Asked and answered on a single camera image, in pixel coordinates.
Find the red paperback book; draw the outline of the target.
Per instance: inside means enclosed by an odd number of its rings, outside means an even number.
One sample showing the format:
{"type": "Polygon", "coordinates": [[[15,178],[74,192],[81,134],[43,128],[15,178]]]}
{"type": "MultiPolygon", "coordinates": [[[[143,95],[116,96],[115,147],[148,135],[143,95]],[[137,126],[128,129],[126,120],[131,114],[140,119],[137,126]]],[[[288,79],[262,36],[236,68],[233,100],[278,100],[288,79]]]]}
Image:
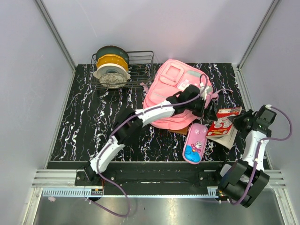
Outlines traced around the red paperback book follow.
{"type": "Polygon", "coordinates": [[[206,138],[231,149],[236,138],[237,129],[228,118],[240,115],[241,111],[242,107],[219,109],[217,121],[211,124],[206,138]]]}

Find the pink cartoon pencil case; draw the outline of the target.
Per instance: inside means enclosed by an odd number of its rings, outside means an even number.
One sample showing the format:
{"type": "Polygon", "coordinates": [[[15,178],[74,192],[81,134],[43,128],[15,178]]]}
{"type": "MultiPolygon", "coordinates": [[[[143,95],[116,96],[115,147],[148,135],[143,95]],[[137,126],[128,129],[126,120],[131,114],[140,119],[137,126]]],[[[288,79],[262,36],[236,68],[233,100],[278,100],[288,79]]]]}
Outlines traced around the pink cartoon pencil case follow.
{"type": "Polygon", "coordinates": [[[193,165],[200,163],[205,152],[207,132],[207,127],[200,123],[194,123],[190,126],[182,152],[186,162],[193,165]]]}

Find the pink student backpack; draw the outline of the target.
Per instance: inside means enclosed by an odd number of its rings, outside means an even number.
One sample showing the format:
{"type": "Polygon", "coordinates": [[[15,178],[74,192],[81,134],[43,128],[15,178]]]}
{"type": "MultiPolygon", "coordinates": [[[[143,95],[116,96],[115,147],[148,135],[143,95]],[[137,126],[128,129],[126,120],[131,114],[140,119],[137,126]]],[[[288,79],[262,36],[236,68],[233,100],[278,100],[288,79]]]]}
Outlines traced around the pink student backpack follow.
{"type": "MultiPolygon", "coordinates": [[[[178,97],[190,85],[199,89],[200,83],[212,88],[210,105],[213,100],[218,100],[219,92],[222,90],[214,91],[209,77],[203,71],[179,60],[169,59],[158,69],[150,88],[145,89],[147,94],[143,107],[146,109],[158,105],[173,95],[178,97]]],[[[179,115],[156,120],[151,125],[160,129],[178,130],[187,127],[198,118],[200,117],[194,116],[190,110],[186,109],[179,115]]]]}

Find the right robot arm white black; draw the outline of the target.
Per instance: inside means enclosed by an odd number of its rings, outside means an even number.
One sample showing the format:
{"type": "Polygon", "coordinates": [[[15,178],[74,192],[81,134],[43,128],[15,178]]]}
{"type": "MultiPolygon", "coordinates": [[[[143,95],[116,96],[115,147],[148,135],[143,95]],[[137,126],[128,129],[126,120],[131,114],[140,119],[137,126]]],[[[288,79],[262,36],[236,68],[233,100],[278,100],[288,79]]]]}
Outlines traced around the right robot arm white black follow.
{"type": "Polygon", "coordinates": [[[270,180],[264,172],[263,157],[271,138],[269,126],[276,115],[270,105],[263,105],[257,112],[249,110],[238,116],[229,116],[234,128],[246,136],[246,147],[241,159],[220,164],[213,173],[213,180],[232,205],[249,207],[270,180]]]}

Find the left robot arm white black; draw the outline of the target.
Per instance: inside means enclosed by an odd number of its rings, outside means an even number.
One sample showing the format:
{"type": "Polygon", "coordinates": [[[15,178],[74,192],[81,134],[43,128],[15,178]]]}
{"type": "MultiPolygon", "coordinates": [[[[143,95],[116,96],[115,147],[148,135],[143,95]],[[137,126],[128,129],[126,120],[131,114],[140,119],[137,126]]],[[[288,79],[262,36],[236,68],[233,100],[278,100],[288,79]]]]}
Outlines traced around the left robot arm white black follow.
{"type": "Polygon", "coordinates": [[[169,96],[162,103],[145,109],[126,108],[117,118],[107,143],[84,167],[85,180],[92,186],[101,181],[101,174],[108,164],[141,129],[157,120],[179,115],[189,110],[196,117],[214,120],[216,115],[211,112],[210,101],[218,97],[210,87],[189,85],[183,91],[169,96]]]}

